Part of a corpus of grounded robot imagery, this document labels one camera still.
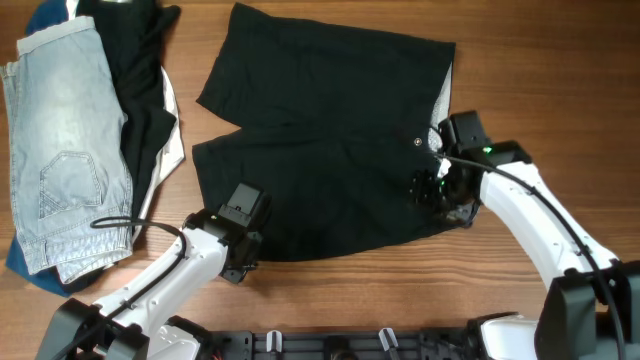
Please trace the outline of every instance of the black garment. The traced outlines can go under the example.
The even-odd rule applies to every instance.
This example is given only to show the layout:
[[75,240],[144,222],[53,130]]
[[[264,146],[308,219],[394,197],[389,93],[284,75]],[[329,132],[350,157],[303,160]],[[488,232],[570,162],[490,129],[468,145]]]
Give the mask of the black garment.
[[451,227],[412,203],[455,52],[380,31],[270,17],[236,4],[198,102],[242,130],[193,147],[205,206],[248,181],[272,195],[260,258],[347,255]]
[[120,148],[133,179],[131,215],[137,217],[156,156],[176,121],[164,110],[160,56],[162,35],[178,18],[180,8],[159,8],[155,0],[80,0],[77,14],[93,16],[120,106],[127,114]]

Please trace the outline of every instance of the jeans pocket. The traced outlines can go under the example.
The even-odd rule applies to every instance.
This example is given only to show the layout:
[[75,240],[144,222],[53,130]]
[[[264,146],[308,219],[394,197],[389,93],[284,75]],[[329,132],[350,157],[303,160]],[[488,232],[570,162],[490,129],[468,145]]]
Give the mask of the jeans pocket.
[[40,219],[102,205],[102,189],[89,153],[60,152],[40,171]]

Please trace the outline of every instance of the denim jeans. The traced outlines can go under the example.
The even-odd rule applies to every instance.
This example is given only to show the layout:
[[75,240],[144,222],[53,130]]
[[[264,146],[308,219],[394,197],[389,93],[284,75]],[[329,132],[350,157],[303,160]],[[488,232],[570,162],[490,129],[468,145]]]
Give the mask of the denim jeans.
[[126,117],[92,18],[18,41],[0,67],[9,118],[11,206],[30,274],[56,266],[69,283],[131,255],[131,230],[92,229],[131,214],[120,152]]

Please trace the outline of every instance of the pile of clothes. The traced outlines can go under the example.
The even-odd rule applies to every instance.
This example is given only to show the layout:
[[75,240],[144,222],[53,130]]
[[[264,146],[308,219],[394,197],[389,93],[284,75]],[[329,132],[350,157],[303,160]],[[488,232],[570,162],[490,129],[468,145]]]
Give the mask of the pile of clothes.
[[49,0],[0,67],[10,129],[16,237],[7,266],[60,295],[132,253],[140,233],[92,229],[145,218],[184,159],[178,107],[160,65],[180,8],[155,0]]
[[[184,158],[160,65],[179,10],[49,0],[18,41],[18,62],[0,68],[17,231],[9,260],[23,268],[8,266],[29,280],[53,277],[49,290],[64,293],[62,284],[85,286],[86,274],[131,254],[137,231],[88,224],[146,217],[155,187]],[[197,101],[241,130],[193,147],[205,206],[217,211],[240,182],[269,193],[259,254],[269,261],[451,229],[410,189],[417,171],[440,166],[431,129],[448,115],[454,54],[453,43],[236,4]]]

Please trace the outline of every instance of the wooden surface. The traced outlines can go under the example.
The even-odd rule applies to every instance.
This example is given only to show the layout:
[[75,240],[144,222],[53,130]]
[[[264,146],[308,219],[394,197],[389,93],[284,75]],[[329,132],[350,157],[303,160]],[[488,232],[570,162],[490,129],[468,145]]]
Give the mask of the wooden surface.
[[[36,0],[0,3],[0,63]],[[180,225],[202,207],[191,146],[235,129],[195,103],[226,35],[232,1],[176,0],[165,67],[187,160],[152,215]],[[496,141],[517,139],[576,219],[622,260],[640,259],[640,3],[632,1],[272,0],[270,14],[458,43],[452,111],[477,109]],[[13,236],[9,145],[0,105],[0,262]],[[157,230],[78,294],[92,302],[133,278],[173,238]],[[179,312],[213,330],[418,329],[501,311],[539,314],[545,289],[507,228],[486,210],[470,230],[338,259],[262,263],[240,286],[216,280]],[[0,268],[0,358],[30,359],[65,299]]]

